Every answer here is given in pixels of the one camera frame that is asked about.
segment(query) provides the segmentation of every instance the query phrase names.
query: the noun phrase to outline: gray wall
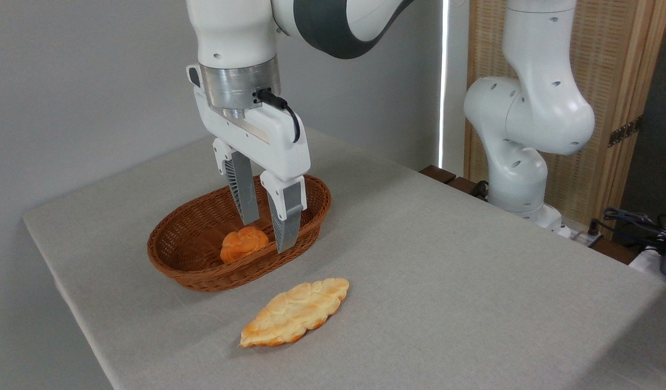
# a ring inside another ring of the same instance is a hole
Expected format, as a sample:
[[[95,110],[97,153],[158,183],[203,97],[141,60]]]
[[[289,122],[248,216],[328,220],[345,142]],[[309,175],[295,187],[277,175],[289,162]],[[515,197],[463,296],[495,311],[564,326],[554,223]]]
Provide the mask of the gray wall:
[[[348,62],[282,40],[283,95],[309,126],[435,162],[440,10],[415,2]],[[21,215],[206,136],[184,76],[195,41],[183,1],[0,2],[0,388],[109,388]]]
[[[622,208],[653,219],[666,213],[666,28],[643,111]]]

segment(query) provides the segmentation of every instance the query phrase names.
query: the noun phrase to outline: cable connector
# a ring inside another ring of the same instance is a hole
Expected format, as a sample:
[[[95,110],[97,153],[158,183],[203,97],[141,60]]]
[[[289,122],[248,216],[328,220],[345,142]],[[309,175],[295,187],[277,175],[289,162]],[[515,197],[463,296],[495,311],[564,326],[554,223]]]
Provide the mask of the cable connector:
[[[591,219],[590,225],[588,225],[588,235],[596,236],[600,234],[600,228],[598,227],[598,220]]]
[[[261,100],[263,103],[269,104],[275,108],[285,109],[287,106],[287,101],[280,96],[275,96],[273,92],[268,92],[265,89],[261,89],[256,94],[256,97]]]
[[[282,109],[283,111],[287,111],[291,116],[292,120],[294,121],[294,141],[293,143],[296,143],[296,141],[299,140],[301,136],[301,129],[299,127],[299,119],[296,118],[296,114],[294,111],[290,108],[289,104],[287,104],[287,101],[280,96],[275,96],[273,92],[269,92],[266,89],[261,89],[256,93],[256,97],[260,99],[263,103],[268,104],[269,106],[273,106],[274,108]]]

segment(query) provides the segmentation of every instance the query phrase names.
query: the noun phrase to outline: bamboo room divider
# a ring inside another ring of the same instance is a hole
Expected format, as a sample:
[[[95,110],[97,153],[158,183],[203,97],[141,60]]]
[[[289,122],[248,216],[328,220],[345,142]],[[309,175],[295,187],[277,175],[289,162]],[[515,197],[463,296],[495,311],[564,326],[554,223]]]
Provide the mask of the bamboo room divider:
[[[501,54],[506,0],[471,0],[468,82],[516,73]],[[578,0],[571,35],[576,84],[593,106],[595,132],[571,156],[543,153],[545,202],[588,224],[619,207],[665,27],[666,0]],[[467,124],[464,176],[487,180],[479,136]]]

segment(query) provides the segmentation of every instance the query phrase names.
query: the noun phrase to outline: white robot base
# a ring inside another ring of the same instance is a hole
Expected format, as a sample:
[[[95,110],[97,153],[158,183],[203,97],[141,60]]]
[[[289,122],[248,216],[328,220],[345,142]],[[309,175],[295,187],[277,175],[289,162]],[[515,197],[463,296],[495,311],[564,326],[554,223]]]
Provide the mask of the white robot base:
[[[541,207],[530,212],[513,212],[513,215],[530,220],[533,224],[566,238],[570,238],[571,236],[571,229],[566,227],[562,222],[561,213],[550,205],[543,204]]]

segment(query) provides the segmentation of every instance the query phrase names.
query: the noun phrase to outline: basket rim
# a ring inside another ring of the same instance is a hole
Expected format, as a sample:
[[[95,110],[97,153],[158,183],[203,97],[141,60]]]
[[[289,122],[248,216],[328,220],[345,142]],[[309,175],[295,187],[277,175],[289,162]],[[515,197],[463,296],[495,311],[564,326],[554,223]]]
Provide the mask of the basket rim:
[[[307,235],[309,232],[311,232],[311,230],[320,229],[320,226],[331,207],[330,200],[332,197],[331,197],[330,188],[328,188],[328,186],[323,182],[323,180],[308,174],[303,175],[303,177],[305,178],[306,184],[315,183],[316,185],[322,187],[324,190],[323,193],[327,195],[326,198],[328,198],[328,202],[324,202],[323,207],[317,210],[317,212],[313,215],[311,222],[300,228],[299,235],[296,239],[301,239],[301,237]],[[188,202],[184,203],[183,205],[180,205],[172,212],[170,212],[166,217],[164,217],[164,219],[162,219],[161,222],[159,222],[159,224],[157,224],[157,226],[152,230],[152,232],[150,233],[150,237],[147,240],[147,254],[150,258],[150,262],[152,262],[152,264],[154,264],[154,266],[157,269],[159,269],[159,271],[162,271],[164,274],[168,272],[169,274],[172,274],[172,277],[194,276],[199,274],[213,274],[214,272],[220,272],[221,274],[229,274],[230,272],[236,271],[236,269],[239,269],[253,261],[256,261],[257,259],[263,257],[264,255],[268,254],[271,251],[277,251],[276,243],[269,242],[265,248],[256,250],[255,252],[249,254],[248,256],[241,257],[240,259],[237,259],[229,264],[222,263],[217,266],[204,268],[197,271],[181,271],[179,269],[171,268],[170,266],[167,266],[164,262],[161,261],[161,257],[159,257],[159,254],[157,253],[157,238],[161,236],[161,233],[163,233],[164,230],[166,230],[166,228],[172,225],[172,222],[174,222],[175,219],[179,218],[182,215],[182,212],[189,210],[195,203],[199,202],[199,200],[201,200],[202,198],[214,196],[216,192],[223,191],[224,188],[226,187],[221,187],[214,191],[205,193],[204,195],[191,199]]]

